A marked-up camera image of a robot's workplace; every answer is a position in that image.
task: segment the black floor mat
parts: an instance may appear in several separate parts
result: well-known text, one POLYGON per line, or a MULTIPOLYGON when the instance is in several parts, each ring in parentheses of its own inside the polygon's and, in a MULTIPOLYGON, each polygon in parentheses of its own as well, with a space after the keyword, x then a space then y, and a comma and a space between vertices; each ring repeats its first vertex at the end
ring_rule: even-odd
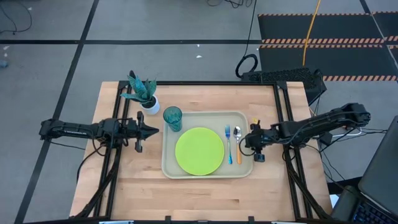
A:
MULTIPOLYGON (((261 38, 267 44, 302 44, 311 14, 260 14, 261 38)), ((312 44, 379 44, 383 42, 369 14, 319 14, 311 31, 312 44)))
POLYGON ((389 45, 392 55, 398 63, 398 45, 389 45))
MULTIPOLYGON (((302 66, 303 45, 262 45, 259 51, 265 72, 302 66)), ((319 68, 326 81, 390 81, 398 75, 381 45, 309 45, 305 66, 319 68)))
POLYGON ((398 12, 374 12, 373 16, 386 40, 398 42, 398 12))

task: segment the green plate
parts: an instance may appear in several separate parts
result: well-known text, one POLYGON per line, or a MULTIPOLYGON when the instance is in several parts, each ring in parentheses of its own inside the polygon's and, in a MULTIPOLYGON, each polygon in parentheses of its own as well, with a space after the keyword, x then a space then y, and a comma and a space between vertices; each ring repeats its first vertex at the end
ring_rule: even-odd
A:
POLYGON ((178 139, 175 158, 187 173, 208 175, 221 165, 224 159, 224 144, 214 131, 192 128, 178 139))

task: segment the potted plant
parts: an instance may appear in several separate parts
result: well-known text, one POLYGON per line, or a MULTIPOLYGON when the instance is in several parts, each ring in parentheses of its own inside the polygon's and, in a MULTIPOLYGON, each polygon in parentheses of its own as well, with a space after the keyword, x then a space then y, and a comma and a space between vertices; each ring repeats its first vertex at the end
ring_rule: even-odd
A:
POLYGON ((159 101, 154 95, 156 91, 156 80, 149 81, 147 79, 144 84, 139 77, 135 76, 133 71, 130 71, 130 75, 127 77, 135 94, 122 93, 121 96, 139 102, 141 108, 147 114, 156 114, 160 109, 159 101))

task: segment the utensil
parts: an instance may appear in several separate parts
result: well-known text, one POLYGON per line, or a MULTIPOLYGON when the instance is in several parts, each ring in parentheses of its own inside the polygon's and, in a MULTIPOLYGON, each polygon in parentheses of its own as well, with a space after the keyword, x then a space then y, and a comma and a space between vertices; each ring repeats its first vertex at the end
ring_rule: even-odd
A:
POLYGON ((242 164, 241 152, 239 151, 239 139, 242 137, 242 131, 239 126, 234 128, 234 137, 236 138, 236 160, 238 164, 242 164))
POLYGON ((163 119, 169 124, 172 131, 181 131, 182 129, 182 111, 176 106, 169 106, 163 112, 163 119))
POLYGON ((229 142, 229 137, 231 136, 231 130, 229 128, 229 124, 225 126, 225 136, 228 140, 228 164, 232 164, 232 155, 231 155, 231 143, 229 142))

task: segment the table top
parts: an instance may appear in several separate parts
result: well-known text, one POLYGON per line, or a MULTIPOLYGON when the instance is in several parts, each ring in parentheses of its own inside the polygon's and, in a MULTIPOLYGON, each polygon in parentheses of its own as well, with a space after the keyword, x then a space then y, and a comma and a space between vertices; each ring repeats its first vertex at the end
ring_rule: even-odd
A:
MULTIPOLYGON (((93 122, 112 117, 118 82, 103 82, 93 122)), ((288 83, 294 120, 310 117, 302 83, 288 83)), ((260 119, 263 128, 278 123, 272 86, 184 86, 158 85, 156 96, 160 111, 145 115, 144 122, 160 132, 142 142, 143 152, 137 153, 131 141, 123 147, 118 182, 114 196, 112 219, 164 220, 294 220, 288 175, 282 160, 282 145, 263 149, 266 161, 255 162, 250 175, 240 179, 173 180, 162 173, 163 110, 178 106, 182 111, 241 111, 252 123, 260 119)), ((284 118, 285 105, 280 91, 284 118)), ((121 101, 121 114, 124 99, 121 101)), ((136 119, 140 106, 131 102, 128 118, 136 119)), ((315 141, 308 143, 317 147, 315 141)), ((88 141, 85 157, 93 151, 88 141)), ((317 202, 331 213, 331 203, 319 153, 301 149, 303 168, 309 191, 317 202)), ((81 168, 70 214, 76 215, 98 188, 103 157, 92 156, 81 168)), ((297 188, 300 213, 305 217, 301 191, 297 188)), ((104 214, 107 191, 101 213, 104 214)))

